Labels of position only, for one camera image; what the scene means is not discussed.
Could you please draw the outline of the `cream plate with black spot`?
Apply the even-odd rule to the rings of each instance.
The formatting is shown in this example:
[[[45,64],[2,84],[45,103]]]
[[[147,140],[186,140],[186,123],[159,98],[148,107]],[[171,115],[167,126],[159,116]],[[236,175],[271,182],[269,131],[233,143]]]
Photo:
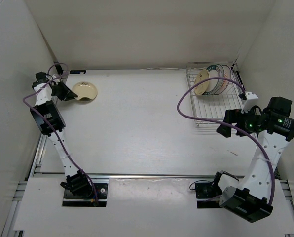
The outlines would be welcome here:
[[[96,86],[86,81],[81,81],[75,84],[72,87],[72,92],[77,95],[75,97],[76,100],[83,102],[93,101],[98,95]]]

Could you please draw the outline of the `cream plate with calligraphy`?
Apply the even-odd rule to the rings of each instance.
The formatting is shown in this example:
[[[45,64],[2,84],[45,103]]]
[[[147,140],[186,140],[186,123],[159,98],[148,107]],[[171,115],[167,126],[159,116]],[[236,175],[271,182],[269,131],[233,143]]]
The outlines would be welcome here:
[[[195,79],[195,84],[199,83],[199,82],[202,82],[206,79],[209,78],[209,72],[207,69],[202,69],[198,75],[196,76],[196,79]],[[209,81],[206,81],[206,82],[203,82],[201,83],[200,85],[196,86],[194,88],[194,93],[196,95],[202,95],[208,88],[209,86]]]

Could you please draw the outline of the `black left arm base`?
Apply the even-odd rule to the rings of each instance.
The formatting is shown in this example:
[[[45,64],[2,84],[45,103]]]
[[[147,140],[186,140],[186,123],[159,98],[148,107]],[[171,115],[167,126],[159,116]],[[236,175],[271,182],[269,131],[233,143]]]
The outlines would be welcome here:
[[[82,195],[74,195],[65,189],[62,207],[106,207],[108,198],[108,179],[92,179],[96,193],[90,189]]]

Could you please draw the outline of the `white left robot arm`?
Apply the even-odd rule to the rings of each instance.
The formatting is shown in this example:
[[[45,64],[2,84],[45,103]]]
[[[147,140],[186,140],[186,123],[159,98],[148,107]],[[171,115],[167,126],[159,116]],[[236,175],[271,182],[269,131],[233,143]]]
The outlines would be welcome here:
[[[60,78],[45,72],[36,73],[36,81],[33,82],[32,88],[36,102],[33,107],[29,106],[30,112],[39,130],[52,142],[61,160],[66,181],[60,185],[74,196],[91,198],[95,193],[94,184],[88,174],[76,164],[66,147],[66,124],[53,101],[53,97],[61,101],[70,101],[77,98],[77,94]]]

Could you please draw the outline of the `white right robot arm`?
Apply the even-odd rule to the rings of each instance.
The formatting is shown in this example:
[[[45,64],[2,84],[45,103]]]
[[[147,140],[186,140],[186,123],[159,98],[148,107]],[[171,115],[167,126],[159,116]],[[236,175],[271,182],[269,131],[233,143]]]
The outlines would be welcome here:
[[[240,216],[250,223],[268,217],[273,211],[275,190],[274,170],[278,161],[294,138],[294,119],[290,118],[292,101],[283,97],[272,97],[268,106],[256,113],[257,105],[248,111],[226,110],[217,133],[226,138],[231,129],[237,136],[251,136],[257,148],[241,180],[225,171],[217,172],[211,184],[211,193],[219,197],[222,208]]]

